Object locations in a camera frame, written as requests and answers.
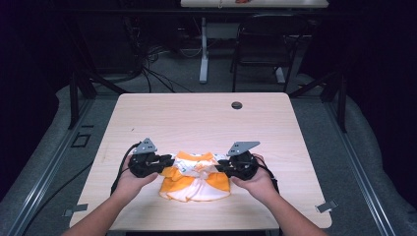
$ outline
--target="table top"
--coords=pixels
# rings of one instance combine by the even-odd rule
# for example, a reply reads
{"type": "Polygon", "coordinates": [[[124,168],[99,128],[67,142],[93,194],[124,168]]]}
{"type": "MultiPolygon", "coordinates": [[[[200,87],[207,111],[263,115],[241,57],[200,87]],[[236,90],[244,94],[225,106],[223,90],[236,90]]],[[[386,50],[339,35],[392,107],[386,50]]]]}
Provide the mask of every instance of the table top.
{"type": "MultiPolygon", "coordinates": [[[[157,154],[224,153],[235,142],[259,141],[250,150],[264,156],[280,194],[322,228],[331,225],[292,105],[285,93],[136,93],[119,97],[79,205],[74,225],[104,202],[126,150],[150,138],[157,154]],[[231,104],[241,102],[241,109],[231,104]]],[[[159,194],[163,177],[146,185],[119,214],[111,230],[257,230],[279,226],[266,207],[231,183],[231,195],[212,202],[181,203],[159,194]]]]}
{"type": "Polygon", "coordinates": [[[251,0],[236,3],[235,0],[181,0],[182,7],[200,8],[326,8],[327,0],[251,0]]]}

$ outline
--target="gray carpet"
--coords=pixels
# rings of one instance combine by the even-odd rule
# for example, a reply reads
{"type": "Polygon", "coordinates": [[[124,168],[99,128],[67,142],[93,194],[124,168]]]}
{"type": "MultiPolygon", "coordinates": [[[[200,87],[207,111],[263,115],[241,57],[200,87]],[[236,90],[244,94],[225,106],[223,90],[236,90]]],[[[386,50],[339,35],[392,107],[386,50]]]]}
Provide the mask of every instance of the gray carpet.
{"type": "MultiPolygon", "coordinates": [[[[231,91],[229,74],[231,51],[225,50],[227,43],[217,42],[209,52],[208,83],[199,83],[200,57],[185,57],[181,54],[161,53],[150,68],[193,92],[231,91]]],[[[302,54],[297,58],[299,64],[302,54]]],[[[298,84],[309,82],[308,77],[293,78],[288,90],[297,89],[298,84]]],[[[152,92],[170,92],[160,81],[151,79],[152,92]]],[[[148,82],[144,76],[118,84],[131,92],[148,92],[148,82]]],[[[77,131],[67,131],[70,124],[69,90],[63,88],[57,95],[60,108],[53,124],[34,152],[21,176],[0,204],[0,235],[8,235],[19,216],[30,191],[62,141],[71,132],[89,135],[86,147],[65,147],[63,160],[53,181],[44,193],[40,206],[65,182],[95,158],[107,122],[117,100],[117,95],[102,85],[95,85],[99,95],[92,102],[86,102],[86,116],[77,131]]],[[[175,84],[177,92],[188,92],[175,84]]],[[[237,91],[281,91],[269,69],[241,70],[237,91]]],[[[335,200],[339,207],[331,212],[332,226],[326,229],[329,235],[381,235],[370,212],[361,189],[348,163],[348,152],[332,125],[333,117],[328,114],[327,105],[318,99],[321,88],[314,88],[303,97],[291,100],[310,156],[312,157],[322,190],[327,201],[335,200]]],[[[346,109],[348,138],[387,213],[389,222],[397,235],[417,235],[415,209],[405,202],[395,191],[382,169],[382,159],[376,139],[368,123],[356,104],[348,99],[346,109]]],[[[88,176],[89,169],[54,196],[30,224],[26,235],[59,235],[68,228],[70,217],[63,217],[65,209],[74,207],[88,176]]],[[[124,235],[110,232],[109,235],[124,235]]]]}

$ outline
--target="chair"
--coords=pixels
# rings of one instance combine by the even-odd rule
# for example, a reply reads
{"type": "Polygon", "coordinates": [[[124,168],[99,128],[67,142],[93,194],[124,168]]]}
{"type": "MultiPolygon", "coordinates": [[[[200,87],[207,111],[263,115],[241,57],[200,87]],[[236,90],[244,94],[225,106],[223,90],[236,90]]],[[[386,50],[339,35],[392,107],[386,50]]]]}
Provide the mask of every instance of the chair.
{"type": "Polygon", "coordinates": [[[307,30],[307,20],[294,15],[257,14],[239,26],[230,72],[236,90],[237,66],[288,67],[286,92],[299,38],[307,30]]]}

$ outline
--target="dark background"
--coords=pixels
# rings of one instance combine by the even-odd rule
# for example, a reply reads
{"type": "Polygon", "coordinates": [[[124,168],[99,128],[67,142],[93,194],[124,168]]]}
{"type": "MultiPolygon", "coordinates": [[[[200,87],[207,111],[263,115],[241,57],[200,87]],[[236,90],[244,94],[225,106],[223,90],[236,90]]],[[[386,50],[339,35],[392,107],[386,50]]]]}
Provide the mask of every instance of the dark background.
{"type": "MultiPolygon", "coordinates": [[[[72,1],[72,4],[94,3],[72,1]]],[[[118,8],[120,2],[99,1],[118,8]]],[[[135,7],[178,7],[178,1],[136,1],[135,7]]],[[[69,6],[58,1],[57,6],[69,6]]],[[[346,55],[348,95],[360,106],[381,148],[384,170],[398,193],[417,207],[417,22],[416,2],[331,1],[328,11],[364,11],[359,21],[324,20],[300,73],[320,78],[346,55]]],[[[141,61],[126,34],[123,18],[56,18],[42,9],[47,1],[2,1],[0,5],[1,198],[30,158],[57,111],[55,92],[75,68],[130,73],[141,61]],[[68,35],[68,27],[73,36],[68,35]]],[[[145,37],[175,50],[181,18],[143,21],[145,37]]]]}

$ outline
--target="desk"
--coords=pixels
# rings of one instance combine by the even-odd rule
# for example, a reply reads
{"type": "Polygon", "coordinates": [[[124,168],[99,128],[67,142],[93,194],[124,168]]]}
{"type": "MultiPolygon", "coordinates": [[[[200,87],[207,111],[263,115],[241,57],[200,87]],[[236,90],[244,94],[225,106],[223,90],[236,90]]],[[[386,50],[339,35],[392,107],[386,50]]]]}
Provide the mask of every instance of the desk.
{"type": "MultiPolygon", "coordinates": [[[[252,0],[248,3],[235,3],[235,0],[181,0],[181,7],[186,8],[301,8],[321,9],[328,6],[327,0],[252,0]]],[[[207,23],[202,20],[202,66],[200,83],[208,81],[209,53],[207,52],[207,23]]]]}
{"type": "MultiPolygon", "coordinates": [[[[145,138],[151,138],[158,154],[227,153],[234,142],[259,141],[251,152],[265,157],[281,195],[319,227],[331,225],[328,212],[316,211],[325,199],[288,96],[239,92],[121,95],[79,199],[79,205],[89,205],[88,210],[75,212],[71,225],[108,198],[124,153],[145,138]],[[243,107],[232,108],[234,101],[243,107]]],[[[111,230],[278,228],[267,208],[234,184],[225,199],[180,203],[159,196],[162,180],[158,176],[145,186],[111,230]]]]}

